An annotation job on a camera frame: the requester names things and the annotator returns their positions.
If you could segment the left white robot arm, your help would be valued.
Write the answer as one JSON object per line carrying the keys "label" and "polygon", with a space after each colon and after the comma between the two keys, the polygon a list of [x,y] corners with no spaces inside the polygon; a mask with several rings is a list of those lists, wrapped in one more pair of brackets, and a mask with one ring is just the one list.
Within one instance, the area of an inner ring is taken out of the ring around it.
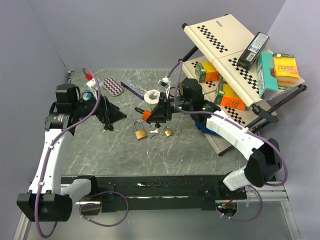
{"label": "left white robot arm", "polygon": [[112,131],[115,122],[127,117],[105,96],[99,100],[82,99],[80,89],[71,83],[58,85],[55,96],[56,101],[44,121],[45,140],[38,169],[27,193],[20,193],[16,200],[31,222],[65,222],[81,198],[93,201],[99,195],[93,175],[78,176],[67,188],[61,188],[63,165],[75,135],[75,123],[95,116],[104,130]]}

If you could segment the long shackle brass padlock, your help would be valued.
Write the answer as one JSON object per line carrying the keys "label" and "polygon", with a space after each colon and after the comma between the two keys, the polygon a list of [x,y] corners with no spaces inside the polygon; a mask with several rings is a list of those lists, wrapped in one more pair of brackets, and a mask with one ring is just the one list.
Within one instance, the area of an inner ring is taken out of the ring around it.
{"label": "long shackle brass padlock", "polygon": [[133,128],[137,140],[142,140],[148,137],[147,131],[139,120],[136,120],[133,123]]}

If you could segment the orange black padlock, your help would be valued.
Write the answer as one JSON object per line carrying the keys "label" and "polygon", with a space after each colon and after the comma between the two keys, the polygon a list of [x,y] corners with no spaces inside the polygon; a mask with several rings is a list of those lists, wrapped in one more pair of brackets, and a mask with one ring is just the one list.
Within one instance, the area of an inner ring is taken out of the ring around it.
{"label": "orange black padlock", "polygon": [[136,112],[142,114],[141,119],[142,119],[143,121],[145,121],[145,122],[148,120],[148,118],[149,118],[149,117],[151,116],[151,114],[152,114],[151,111],[149,111],[149,110],[143,110],[143,109],[141,109],[141,108],[139,108],[139,107],[135,107],[134,110],[135,110]]}

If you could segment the small brass padlock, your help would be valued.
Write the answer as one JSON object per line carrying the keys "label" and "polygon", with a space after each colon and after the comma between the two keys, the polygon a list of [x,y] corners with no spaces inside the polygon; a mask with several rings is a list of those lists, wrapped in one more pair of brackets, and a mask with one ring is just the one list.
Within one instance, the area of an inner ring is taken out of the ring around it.
{"label": "small brass padlock", "polygon": [[170,137],[174,134],[173,131],[167,126],[164,128],[164,133],[167,137]]}

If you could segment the silver key pair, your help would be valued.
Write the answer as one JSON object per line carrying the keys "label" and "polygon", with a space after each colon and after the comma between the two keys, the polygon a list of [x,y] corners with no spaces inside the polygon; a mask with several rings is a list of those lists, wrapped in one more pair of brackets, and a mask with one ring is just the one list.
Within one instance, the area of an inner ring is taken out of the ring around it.
{"label": "silver key pair", "polygon": [[158,130],[158,129],[151,130],[151,131],[150,131],[150,133],[152,134],[152,136],[150,137],[150,138],[152,139],[153,137],[155,137],[155,136],[157,136],[157,135],[158,135],[159,130]]}

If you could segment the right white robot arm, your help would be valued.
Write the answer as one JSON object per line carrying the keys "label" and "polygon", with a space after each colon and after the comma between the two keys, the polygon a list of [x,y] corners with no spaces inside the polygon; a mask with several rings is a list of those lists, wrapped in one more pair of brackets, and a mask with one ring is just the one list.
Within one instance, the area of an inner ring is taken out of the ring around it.
{"label": "right white robot arm", "polygon": [[253,134],[216,104],[206,100],[196,79],[185,78],[177,85],[174,97],[167,88],[165,92],[149,90],[143,99],[153,106],[152,111],[145,111],[142,115],[147,123],[159,126],[171,120],[174,113],[188,114],[196,123],[215,132],[242,153],[247,164],[228,173],[218,187],[223,199],[230,199],[236,190],[247,185],[263,187],[283,166],[277,142]]}

